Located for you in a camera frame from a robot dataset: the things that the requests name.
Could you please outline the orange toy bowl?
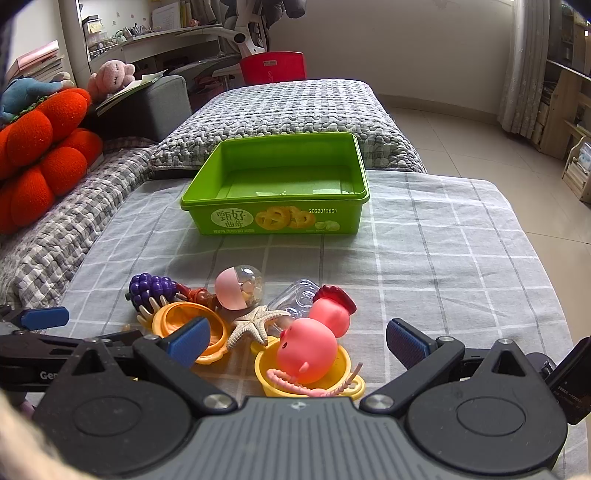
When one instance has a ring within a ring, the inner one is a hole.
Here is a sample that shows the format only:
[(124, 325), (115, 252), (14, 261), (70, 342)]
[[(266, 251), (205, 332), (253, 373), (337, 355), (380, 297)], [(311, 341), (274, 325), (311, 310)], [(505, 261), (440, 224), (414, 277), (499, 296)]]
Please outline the orange toy bowl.
[(185, 367), (211, 365), (228, 353), (228, 325), (211, 309), (190, 302), (176, 302), (159, 310), (152, 332), (160, 347)]

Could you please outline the beige toy hand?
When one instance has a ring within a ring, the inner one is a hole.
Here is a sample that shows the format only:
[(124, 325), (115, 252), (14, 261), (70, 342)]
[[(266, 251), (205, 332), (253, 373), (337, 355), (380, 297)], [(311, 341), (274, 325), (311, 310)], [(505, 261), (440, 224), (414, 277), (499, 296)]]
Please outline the beige toy hand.
[(174, 295), (171, 300), (167, 299), (164, 295), (160, 295), (159, 297), (149, 297), (148, 307), (145, 307), (144, 305), (138, 307), (136, 319), (143, 328), (151, 331), (155, 314), (166, 305), (182, 300), (185, 300), (185, 297), (182, 294)]

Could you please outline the red orange toy figure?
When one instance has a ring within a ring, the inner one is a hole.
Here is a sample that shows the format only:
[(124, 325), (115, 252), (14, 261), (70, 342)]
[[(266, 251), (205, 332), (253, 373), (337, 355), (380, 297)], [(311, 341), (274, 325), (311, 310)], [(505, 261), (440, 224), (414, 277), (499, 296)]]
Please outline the red orange toy figure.
[(176, 283), (177, 297), (181, 300), (196, 303), (215, 311), (219, 302), (214, 294), (206, 288), (189, 288), (181, 283)]

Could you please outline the purple toy grapes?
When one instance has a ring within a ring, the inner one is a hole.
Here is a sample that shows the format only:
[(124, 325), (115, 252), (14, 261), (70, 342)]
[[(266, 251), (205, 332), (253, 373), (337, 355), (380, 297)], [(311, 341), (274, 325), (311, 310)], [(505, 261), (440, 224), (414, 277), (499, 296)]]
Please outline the purple toy grapes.
[(140, 305), (148, 307), (149, 297), (164, 295), (171, 300), (176, 294), (176, 282), (169, 277), (141, 273), (131, 277), (125, 299), (130, 301), (138, 312)]

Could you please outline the beige starfish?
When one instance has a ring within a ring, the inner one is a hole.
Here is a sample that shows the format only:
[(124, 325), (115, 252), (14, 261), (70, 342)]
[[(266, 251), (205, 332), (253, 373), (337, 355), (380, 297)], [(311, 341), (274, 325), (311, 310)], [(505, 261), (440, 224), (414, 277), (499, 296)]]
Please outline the beige starfish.
[(228, 350), (233, 349), (243, 337), (250, 337), (256, 343), (266, 346), (269, 336), (266, 332), (266, 324), (276, 322), (277, 319), (290, 317), (285, 310), (273, 310), (266, 305), (256, 306), (249, 313), (235, 318), (232, 322), (232, 331), (226, 342)]

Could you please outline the pink clear capsule ball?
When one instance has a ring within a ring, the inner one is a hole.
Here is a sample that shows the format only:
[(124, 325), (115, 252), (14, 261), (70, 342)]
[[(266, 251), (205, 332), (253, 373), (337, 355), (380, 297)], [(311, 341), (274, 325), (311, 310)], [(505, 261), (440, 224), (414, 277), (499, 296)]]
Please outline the pink clear capsule ball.
[(214, 292), (226, 310), (252, 308), (263, 300), (263, 274), (250, 265), (229, 267), (215, 278)]

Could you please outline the yellow toy pot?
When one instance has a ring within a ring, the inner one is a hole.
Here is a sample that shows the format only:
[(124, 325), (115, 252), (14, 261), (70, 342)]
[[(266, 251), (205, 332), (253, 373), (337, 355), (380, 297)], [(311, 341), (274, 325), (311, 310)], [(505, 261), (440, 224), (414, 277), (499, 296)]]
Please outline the yellow toy pot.
[[(266, 376), (266, 371), (271, 368), (276, 368), (276, 352), (279, 350), (279, 339), (270, 337), (266, 346), (252, 342), (249, 346), (252, 355), (254, 356), (254, 374), (256, 374), (259, 384), (263, 387), (263, 392), (267, 397), (293, 397), (304, 398), (304, 395), (288, 392), (283, 387), (276, 386)], [(349, 353), (342, 346), (339, 346), (335, 362), (332, 363), (332, 368), (329, 370), (321, 380), (311, 383), (308, 388), (322, 388), (334, 389), (342, 382), (349, 378), (353, 372), (352, 361), (349, 358)], [(366, 383), (363, 378), (358, 375), (353, 379), (353, 383), (349, 388), (342, 392), (342, 396), (351, 398), (353, 401), (360, 400), (366, 390)]]

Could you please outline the pink red-capped toy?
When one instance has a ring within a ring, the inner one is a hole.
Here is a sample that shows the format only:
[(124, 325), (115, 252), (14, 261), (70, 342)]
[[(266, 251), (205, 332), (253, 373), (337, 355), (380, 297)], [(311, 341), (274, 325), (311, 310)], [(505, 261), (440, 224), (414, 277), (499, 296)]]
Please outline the pink red-capped toy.
[(324, 285), (312, 298), (308, 317), (328, 327), (335, 338), (341, 338), (348, 332), (355, 313), (356, 303), (342, 288)]

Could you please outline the pink octopus toy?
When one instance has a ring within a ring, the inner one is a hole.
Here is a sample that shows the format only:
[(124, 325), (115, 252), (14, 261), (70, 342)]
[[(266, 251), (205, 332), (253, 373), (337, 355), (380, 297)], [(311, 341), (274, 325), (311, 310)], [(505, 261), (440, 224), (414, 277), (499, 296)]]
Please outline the pink octopus toy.
[(311, 318), (294, 320), (280, 335), (280, 347), (276, 353), (277, 368), (266, 371), (266, 377), (284, 390), (308, 397), (335, 397), (353, 384), (363, 364), (338, 386), (331, 389), (308, 388), (308, 384), (321, 380), (335, 363), (339, 343), (334, 332), (322, 322)]

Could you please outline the clear contact lens case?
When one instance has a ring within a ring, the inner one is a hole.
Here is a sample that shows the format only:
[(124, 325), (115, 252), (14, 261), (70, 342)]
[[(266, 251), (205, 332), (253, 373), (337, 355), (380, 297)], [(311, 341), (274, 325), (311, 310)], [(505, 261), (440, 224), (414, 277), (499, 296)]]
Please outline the clear contact lens case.
[(307, 317), (310, 313), (312, 300), (320, 287), (310, 279), (301, 278), (294, 281), (276, 298), (267, 304), (270, 310), (286, 311), (287, 316), (273, 320), (266, 325), (266, 333), (273, 337), (280, 337), (290, 323), (298, 318)]

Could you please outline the grey checked cloth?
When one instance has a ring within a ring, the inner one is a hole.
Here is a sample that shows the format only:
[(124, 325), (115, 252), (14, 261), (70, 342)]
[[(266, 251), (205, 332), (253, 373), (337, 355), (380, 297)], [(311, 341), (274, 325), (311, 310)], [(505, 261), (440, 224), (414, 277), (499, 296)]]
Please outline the grey checked cloth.
[(507, 199), (491, 183), (372, 171), (356, 234), (202, 236), (178, 207), (181, 183), (133, 192), (93, 244), (64, 296), (58, 336), (133, 324), (123, 289), (135, 273), (208, 285), (233, 265), (259, 268), (273, 300), (298, 279), (342, 287), (358, 306), (344, 344), (370, 389), (403, 372), (386, 345), (399, 317), (435, 336), (488, 347), (501, 337), (564, 357), (571, 340), (551, 282)]

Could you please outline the pink plush toy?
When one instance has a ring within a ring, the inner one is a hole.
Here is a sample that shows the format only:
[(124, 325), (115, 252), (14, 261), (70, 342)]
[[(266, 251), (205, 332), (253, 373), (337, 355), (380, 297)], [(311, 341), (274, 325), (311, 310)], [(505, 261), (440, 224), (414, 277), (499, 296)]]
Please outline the pink plush toy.
[(99, 104), (134, 81), (135, 67), (120, 60), (105, 62), (88, 79), (87, 91), (93, 102)]

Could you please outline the grey quilted sofa cushion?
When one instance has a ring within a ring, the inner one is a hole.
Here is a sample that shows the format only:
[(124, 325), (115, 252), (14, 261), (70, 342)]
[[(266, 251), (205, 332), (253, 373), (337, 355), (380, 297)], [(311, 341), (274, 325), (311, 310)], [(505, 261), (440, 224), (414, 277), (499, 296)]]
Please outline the grey quilted sofa cushion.
[(223, 140), (322, 132), (355, 135), (369, 169), (427, 171), (373, 89), (349, 79), (290, 81), (223, 92), (155, 147), (150, 168), (196, 171)]

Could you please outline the wooden shelf unit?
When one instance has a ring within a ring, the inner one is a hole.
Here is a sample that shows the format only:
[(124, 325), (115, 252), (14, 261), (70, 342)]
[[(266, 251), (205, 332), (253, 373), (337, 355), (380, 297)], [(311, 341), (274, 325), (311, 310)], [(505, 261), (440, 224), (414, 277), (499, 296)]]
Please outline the wooden shelf unit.
[(573, 1), (549, 3), (543, 91), (532, 137), (543, 154), (565, 162), (561, 178), (590, 202), (590, 17)]

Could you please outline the white desk with shelves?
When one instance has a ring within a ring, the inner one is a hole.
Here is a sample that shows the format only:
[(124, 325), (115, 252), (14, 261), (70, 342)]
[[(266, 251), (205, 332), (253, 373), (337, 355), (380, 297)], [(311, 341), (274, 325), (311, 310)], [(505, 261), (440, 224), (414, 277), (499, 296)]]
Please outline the white desk with shelves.
[(202, 58), (239, 58), (211, 1), (60, 1), (60, 19), (77, 85), (109, 60), (136, 66), (137, 75), (174, 69)]

